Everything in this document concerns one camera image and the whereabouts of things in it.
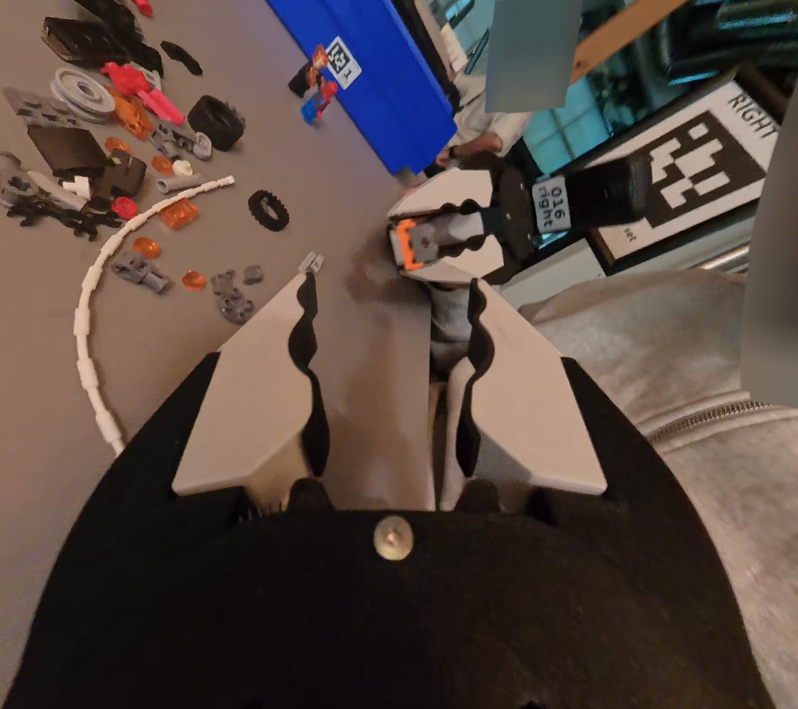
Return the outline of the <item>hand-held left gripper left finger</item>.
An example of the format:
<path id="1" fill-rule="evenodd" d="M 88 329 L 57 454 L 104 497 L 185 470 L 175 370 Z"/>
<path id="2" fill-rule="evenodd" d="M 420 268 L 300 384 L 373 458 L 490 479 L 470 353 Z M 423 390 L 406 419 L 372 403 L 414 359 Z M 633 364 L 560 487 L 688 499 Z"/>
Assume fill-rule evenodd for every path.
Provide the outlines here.
<path id="1" fill-rule="evenodd" d="M 179 496 L 242 488 L 283 506 L 295 482 L 321 477 L 330 426 L 311 369 L 315 275 L 301 272 L 218 351 L 172 482 Z"/>

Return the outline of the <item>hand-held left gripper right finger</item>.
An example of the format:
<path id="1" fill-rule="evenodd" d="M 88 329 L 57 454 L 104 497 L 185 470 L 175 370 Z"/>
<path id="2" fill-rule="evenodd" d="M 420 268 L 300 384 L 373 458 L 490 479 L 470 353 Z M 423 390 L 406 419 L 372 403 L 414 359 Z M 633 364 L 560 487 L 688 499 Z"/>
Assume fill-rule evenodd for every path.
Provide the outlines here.
<path id="1" fill-rule="evenodd" d="M 439 507 L 466 485 L 493 484 L 521 511 L 532 491 L 600 496 L 607 480 L 559 351 L 483 279 L 468 289 L 466 355 L 446 386 Z"/>

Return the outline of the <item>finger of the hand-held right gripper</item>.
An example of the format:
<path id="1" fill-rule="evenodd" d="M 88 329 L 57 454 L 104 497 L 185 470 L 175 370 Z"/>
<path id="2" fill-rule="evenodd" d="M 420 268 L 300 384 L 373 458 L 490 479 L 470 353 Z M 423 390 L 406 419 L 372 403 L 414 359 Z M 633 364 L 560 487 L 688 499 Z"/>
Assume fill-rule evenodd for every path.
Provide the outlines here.
<path id="1" fill-rule="evenodd" d="M 487 169 L 449 168 L 428 178 L 405 192 L 387 212 L 390 221 L 431 215 L 447 206 L 455 209 L 468 203 L 489 208 L 493 198 L 493 181 Z"/>
<path id="2" fill-rule="evenodd" d="M 483 278 L 504 266 L 504 252 L 495 235 L 487 235 L 476 248 L 465 247 L 457 255 L 442 255 L 418 268 L 408 269 L 396 232 L 389 242 L 401 276 L 425 284 L 466 285 L 473 278 Z"/>

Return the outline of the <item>orange lego brick assembly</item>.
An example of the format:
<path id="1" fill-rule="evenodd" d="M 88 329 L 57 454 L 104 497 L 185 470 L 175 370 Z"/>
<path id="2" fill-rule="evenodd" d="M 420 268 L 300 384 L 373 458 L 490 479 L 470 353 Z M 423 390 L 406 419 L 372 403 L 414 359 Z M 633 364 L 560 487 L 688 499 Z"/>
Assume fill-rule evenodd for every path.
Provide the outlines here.
<path id="1" fill-rule="evenodd" d="M 424 265 L 414 252 L 411 232 L 415 226 L 416 222 L 408 218 L 391 222 L 387 227 L 388 242 L 395 264 L 405 272 L 414 272 Z"/>

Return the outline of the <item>person's right forearm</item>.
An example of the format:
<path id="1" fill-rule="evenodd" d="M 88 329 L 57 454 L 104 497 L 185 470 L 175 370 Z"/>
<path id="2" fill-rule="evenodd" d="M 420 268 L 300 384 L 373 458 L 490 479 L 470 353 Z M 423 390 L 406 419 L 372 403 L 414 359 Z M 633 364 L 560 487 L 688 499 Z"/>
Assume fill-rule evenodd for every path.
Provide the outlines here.
<path id="1" fill-rule="evenodd" d="M 431 303 L 431 355 L 436 370 L 447 375 L 466 355 L 472 326 L 468 319 L 470 288 L 428 287 Z"/>

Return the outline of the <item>black flame-head lego minifigure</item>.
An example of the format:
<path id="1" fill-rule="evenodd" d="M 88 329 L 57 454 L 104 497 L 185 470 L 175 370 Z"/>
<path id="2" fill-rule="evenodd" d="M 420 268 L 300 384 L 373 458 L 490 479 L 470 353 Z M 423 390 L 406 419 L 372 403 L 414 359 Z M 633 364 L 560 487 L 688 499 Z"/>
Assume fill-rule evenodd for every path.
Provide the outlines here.
<path id="1" fill-rule="evenodd" d="M 324 45 L 318 45 L 312 57 L 300 67 L 298 72 L 289 80 L 287 87 L 297 98 L 304 96 L 322 85 L 323 71 L 329 63 L 329 58 Z"/>

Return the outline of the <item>thin black lego tyre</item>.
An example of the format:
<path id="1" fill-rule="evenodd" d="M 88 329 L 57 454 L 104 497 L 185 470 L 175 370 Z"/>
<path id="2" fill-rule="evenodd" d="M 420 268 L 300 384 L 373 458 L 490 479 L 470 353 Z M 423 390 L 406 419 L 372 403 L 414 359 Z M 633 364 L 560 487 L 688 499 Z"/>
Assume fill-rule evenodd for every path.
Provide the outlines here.
<path id="1" fill-rule="evenodd" d="M 252 217 L 266 230 L 280 232 L 290 223 L 290 214 L 274 193 L 265 189 L 254 192 L 247 201 Z"/>

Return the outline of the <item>wide black lego tyre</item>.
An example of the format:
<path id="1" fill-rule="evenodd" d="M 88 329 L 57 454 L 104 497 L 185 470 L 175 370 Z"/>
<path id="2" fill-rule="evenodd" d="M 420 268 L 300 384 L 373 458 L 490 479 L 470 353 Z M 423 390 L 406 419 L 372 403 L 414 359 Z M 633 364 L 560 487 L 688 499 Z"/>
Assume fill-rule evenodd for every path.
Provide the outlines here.
<path id="1" fill-rule="evenodd" d="M 212 95 L 203 95 L 187 114 L 196 134 L 207 136 L 212 146 L 227 153 L 241 140 L 246 119 L 232 104 Z"/>

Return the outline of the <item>black lego arch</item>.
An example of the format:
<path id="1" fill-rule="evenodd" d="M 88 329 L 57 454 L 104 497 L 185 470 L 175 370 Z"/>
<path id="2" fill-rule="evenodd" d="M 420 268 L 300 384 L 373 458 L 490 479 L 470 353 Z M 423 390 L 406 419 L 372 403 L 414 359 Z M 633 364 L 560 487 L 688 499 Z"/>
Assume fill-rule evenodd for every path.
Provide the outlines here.
<path id="1" fill-rule="evenodd" d="M 160 48 L 171 60 L 184 65 L 187 71 L 193 76 L 202 77 L 204 75 L 200 63 L 181 45 L 163 40 L 160 44 Z"/>

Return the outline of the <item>pile of lego pieces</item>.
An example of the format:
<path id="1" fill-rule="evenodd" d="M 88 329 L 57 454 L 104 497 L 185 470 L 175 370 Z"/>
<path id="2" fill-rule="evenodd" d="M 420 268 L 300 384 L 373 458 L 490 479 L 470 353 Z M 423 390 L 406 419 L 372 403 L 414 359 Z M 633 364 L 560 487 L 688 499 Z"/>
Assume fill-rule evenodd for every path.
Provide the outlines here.
<path id="1" fill-rule="evenodd" d="M 160 79 L 165 75 L 160 53 L 150 46 L 125 0 L 71 0 L 95 17 L 94 21 L 46 17 L 44 41 L 64 62 L 105 85 L 116 100 L 112 121 L 158 151 L 153 167 L 167 177 L 159 183 L 166 200 L 140 212 L 135 197 L 147 172 L 123 141 L 110 137 L 101 148 L 94 135 L 70 108 L 55 97 L 3 87 L 2 94 L 25 124 L 29 138 L 53 173 L 53 179 L 27 173 L 21 161 L 2 152 L 2 206 L 22 227 L 52 217 L 75 236 L 94 241 L 98 226 L 117 230 L 102 248 L 83 284 L 75 331 L 85 338 L 89 304 L 102 269 L 126 235 L 159 215 L 178 229 L 196 215 L 192 198 L 234 183 L 232 177 L 203 182 L 184 153 L 205 161 L 215 149 L 207 136 L 196 134 L 167 98 Z"/>

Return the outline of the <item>grey lego wheel hub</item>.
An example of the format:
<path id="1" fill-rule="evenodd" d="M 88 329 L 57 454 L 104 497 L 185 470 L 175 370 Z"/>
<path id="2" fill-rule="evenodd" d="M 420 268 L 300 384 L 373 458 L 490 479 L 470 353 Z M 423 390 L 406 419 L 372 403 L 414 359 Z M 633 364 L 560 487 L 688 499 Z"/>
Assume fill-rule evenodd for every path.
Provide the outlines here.
<path id="1" fill-rule="evenodd" d="M 67 105 L 83 121 L 101 125 L 109 123 L 116 111 L 116 100 L 105 85 L 78 69 L 57 69 L 50 90 L 55 99 Z"/>

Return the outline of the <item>white printed sign board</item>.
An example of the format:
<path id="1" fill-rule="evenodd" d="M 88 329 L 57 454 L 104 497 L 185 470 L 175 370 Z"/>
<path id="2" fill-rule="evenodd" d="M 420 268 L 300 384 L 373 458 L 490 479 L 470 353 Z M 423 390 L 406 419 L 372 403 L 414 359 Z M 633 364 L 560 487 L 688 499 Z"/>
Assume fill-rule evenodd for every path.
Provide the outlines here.
<path id="1" fill-rule="evenodd" d="M 784 110 L 763 80 L 738 69 L 666 105 L 584 156 L 586 167 L 638 156 L 651 166 L 643 218 L 602 227 L 591 245 L 607 273 L 679 247 L 731 221 L 762 194 Z"/>

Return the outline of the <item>person's grey zip sweater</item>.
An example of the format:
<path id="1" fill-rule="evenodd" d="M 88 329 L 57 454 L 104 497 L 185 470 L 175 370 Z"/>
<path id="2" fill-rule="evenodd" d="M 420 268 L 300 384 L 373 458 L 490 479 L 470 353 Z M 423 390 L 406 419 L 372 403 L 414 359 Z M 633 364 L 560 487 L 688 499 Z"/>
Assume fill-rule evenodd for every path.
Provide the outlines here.
<path id="1" fill-rule="evenodd" d="M 796 409 L 741 387 L 745 277 L 616 275 L 520 308 L 635 424 L 697 509 L 777 707 L 797 707 Z"/>

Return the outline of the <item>blue plastic bin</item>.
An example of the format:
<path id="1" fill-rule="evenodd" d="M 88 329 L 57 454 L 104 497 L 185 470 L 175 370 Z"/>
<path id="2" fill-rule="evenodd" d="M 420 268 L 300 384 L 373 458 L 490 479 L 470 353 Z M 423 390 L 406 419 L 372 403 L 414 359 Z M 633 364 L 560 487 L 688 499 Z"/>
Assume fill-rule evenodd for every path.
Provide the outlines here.
<path id="1" fill-rule="evenodd" d="M 335 100 L 390 173 L 434 162 L 452 104 L 391 0 L 266 1 L 306 57 L 325 46 Z"/>

